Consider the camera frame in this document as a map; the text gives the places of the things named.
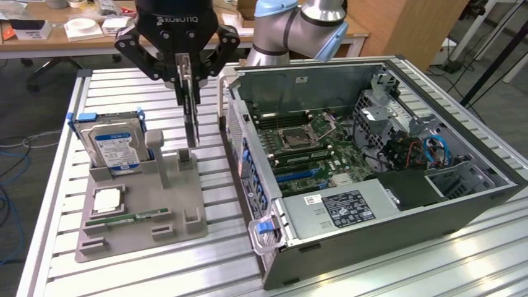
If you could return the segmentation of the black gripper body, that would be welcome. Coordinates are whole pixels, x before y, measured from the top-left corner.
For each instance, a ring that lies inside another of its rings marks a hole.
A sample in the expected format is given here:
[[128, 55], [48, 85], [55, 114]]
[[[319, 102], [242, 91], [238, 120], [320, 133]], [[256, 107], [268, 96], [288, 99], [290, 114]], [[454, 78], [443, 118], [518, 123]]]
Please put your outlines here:
[[211, 1], [136, 1], [138, 33], [163, 54], [158, 60], [152, 56], [142, 59], [138, 67], [150, 78], [168, 81], [175, 77], [178, 54], [190, 57], [194, 86], [207, 85], [200, 52], [218, 30], [218, 17]]

